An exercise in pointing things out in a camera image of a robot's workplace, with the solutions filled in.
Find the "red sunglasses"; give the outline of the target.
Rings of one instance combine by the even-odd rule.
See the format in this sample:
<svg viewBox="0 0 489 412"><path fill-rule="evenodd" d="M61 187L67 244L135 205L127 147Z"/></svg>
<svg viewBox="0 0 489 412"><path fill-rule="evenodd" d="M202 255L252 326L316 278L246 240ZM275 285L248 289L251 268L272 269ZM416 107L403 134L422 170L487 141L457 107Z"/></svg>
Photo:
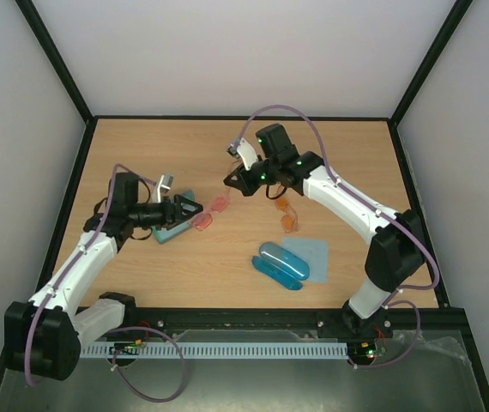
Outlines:
<svg viewBox="0 0 489 412"><path fill-rule="evenodd" d="M214 215L223 212L231 203L229 191L219 194L201 213L190 221L190 226L197 231L206 230L214 221Z"/></svg>

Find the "green glasses case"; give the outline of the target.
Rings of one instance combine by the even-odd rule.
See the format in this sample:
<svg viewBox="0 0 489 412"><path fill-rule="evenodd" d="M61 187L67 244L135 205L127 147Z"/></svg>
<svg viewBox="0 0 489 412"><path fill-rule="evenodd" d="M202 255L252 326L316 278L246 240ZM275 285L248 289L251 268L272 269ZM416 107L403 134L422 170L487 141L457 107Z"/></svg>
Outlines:
<svg viewBox="0 0 489 412"><path fill-rule="evenodd" d="M183 195L185 197L188 197L190 200L195 201L195 193L193 190L186 190L180 193L180 195ZM164 227L163 228L156 228L154 227L152 229L152 234L156 241L163 245L170 240L178 237L182 233L186 232L187 230L190 229L190 221L187 221L184 224L181 224L177 227L174 227L173 229L166 230Z"/></svg>

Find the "blue transparent glasses case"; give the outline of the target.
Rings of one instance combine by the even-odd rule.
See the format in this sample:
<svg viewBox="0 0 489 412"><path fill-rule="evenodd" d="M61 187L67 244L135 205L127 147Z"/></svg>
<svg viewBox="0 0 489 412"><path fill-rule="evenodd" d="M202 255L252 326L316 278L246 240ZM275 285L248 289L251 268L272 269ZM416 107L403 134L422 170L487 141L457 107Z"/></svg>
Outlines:
<svg viewBox="0 0 489 412"><path fill-rule="evenodd" d="M251 258L253 268L290 291L299 291L310 277L310 266L284 247L265 242Z"/></svg>

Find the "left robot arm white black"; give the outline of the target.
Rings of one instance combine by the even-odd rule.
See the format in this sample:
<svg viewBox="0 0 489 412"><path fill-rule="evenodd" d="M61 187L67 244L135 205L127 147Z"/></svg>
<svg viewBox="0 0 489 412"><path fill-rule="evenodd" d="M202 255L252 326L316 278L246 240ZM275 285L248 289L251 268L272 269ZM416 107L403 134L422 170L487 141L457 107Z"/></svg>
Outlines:
<svg viewBox="0 0 489 412"><path fill-rule="evenodd" d="M7 368L22 372L35 386L41 379L65 380L74 371L83 348L124 323L135 301L123 294L104 294L88 309L78 307L98 274L137 229L171 229L202 213L187 197L167 195L173 177L164 175L146 202L140 185L149 180L116 165L106 199L85 222L67 260L39 291L25 302L12 302L4 313Z"/></svg>

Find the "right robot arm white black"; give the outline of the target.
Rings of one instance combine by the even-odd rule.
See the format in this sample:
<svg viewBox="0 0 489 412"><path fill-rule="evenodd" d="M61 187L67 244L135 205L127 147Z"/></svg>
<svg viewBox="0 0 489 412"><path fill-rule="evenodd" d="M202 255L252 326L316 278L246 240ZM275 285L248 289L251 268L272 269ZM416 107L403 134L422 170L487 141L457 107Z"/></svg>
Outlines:
<svg viewBox="0 0 489 412"><path fill-rule="evenodd" d="M350 334L363 336L373 316L427 260L420 218L368 197L338 175L324 154L300 153L282 124L260 129L256 138L261 154L242 137L228 146L241 164L225 185L250 197L263 185L280 184L321 204L359 234L368 245L366 279L344 304L342 321Z"/></svg>

